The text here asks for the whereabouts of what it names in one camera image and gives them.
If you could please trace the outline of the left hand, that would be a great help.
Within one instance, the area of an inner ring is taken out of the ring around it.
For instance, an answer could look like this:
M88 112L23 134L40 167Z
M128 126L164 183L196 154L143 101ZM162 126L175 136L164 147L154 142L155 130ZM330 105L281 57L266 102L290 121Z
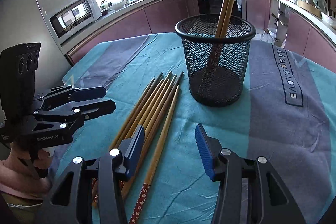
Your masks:
M28 200L42 200L49 192L51 182L47 178L37 178L21 160L30 160L28 151L17 143L10 144L10 154L1 161L1 192Z

